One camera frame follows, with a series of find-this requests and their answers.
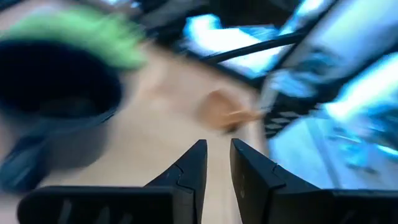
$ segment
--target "black cable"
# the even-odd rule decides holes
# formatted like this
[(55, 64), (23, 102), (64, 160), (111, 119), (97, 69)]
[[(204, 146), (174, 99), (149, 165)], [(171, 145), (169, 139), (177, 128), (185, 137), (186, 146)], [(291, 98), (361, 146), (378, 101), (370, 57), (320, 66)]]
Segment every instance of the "black cable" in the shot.
[(304, 32), (294, 32), (291, 34), (280, 35), (273, 40), (264, 41), (258, 44), (242, 47), (240, 49), (230, 50), (220, 54), (209, 55), (201, 58), (200, 60), (212, 63), (220, 63), (231, 58), (260, 52), (263, 50), (273, 49), (274, 47), (294, 44), (297, 43), (299, 40), (303, 39), (304, 35), (305, 35)]

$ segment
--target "small wooden object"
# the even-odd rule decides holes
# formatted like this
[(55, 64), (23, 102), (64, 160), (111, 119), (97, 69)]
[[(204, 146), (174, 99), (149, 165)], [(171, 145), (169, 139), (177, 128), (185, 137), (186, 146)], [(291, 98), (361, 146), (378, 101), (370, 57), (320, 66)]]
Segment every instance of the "small wooden object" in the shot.
[(198, 110), (200, 121), (215, 129), (234, 129), (240, 124), (261, 119), (263, 116), (259, 111), (244, 108), (223, 90), (209, 93)]

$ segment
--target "glass surface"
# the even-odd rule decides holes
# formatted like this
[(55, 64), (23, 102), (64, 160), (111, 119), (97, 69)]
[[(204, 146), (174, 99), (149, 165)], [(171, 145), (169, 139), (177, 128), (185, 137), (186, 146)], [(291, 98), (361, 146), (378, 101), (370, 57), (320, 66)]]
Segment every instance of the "glass surface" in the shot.
[[(398, 188), (397, 7), (396, 0), (338, 1), (281, 69), (268, 74), (260, 102), (270, 111), (267, 122), (281, 111), (311, 112), (312, 105), (304, 108), (307, 101), (332, 101), (317, 105), (322, 117), (310, 113), (277, 130), (271, 149), (276, 162), (322, 187)], [(296, 86), (285, 88), (289, 82)], [(310, 97), (302, 97), (304, 84), (312, 87)], [(304, 143), (307, 130), (315, 146)]]
[[(222, 29), (219, 19), (212, 14), (190, 17), (184, 29), (185, 39), (182, 45), (198, 55), (207, 56), (271, 40), (277, 35), (289, 34), (301, 28), (326, 8), (329, 2), (329, 0), (304, 1), (280, 30), (272, 25)], [(287, 48), (287, 46), (276, 47), (232, 58), (221, 64), (249, 78), (256, 78), (270, 70), (278, 61), (278, 55)]]

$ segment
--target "mug handle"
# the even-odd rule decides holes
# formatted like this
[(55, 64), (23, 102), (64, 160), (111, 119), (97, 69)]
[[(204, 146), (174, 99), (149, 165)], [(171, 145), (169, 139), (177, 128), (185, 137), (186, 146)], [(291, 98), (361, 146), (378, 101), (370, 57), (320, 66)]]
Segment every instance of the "mug handle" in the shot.
[(43, 136), (24, 136), (18, 140), (0, 167), (0, 187), (6, 192), (33, 190), (47, 176), (47, 155)]

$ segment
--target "wooden desk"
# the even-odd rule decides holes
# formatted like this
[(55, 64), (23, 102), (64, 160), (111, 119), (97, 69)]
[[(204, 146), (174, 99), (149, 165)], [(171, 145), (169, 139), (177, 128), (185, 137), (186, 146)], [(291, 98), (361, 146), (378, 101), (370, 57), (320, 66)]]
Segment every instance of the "wooden desk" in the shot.
[[(61, 1), (30, 0), (0, 13), (4, 30), (38, 7), (63, 8)], [(198, 102), (210, 91), (224, 88), (245, 105), (256, 99), (254, 90), (235, 83), (216, 70), (159, 49), (141, 46), (147, 65), (123, 79), (126, 100), (110, 122), (106, 152), (81, 170), (54, 173), (43, 185), (141, 186), (159, 175), (198, 139), (208, 141), (208, 175), (203, 223), (239, 223), (229, 168), (231, 138), (241, 138), (267, 154), (261, 122), (249, 123), (236, 134), (206, 129), (194, 119)], [(0, 155), (14, 144), (0, 125)], [(16, 223), (18, 198), (0, 196), (0, 220)]]

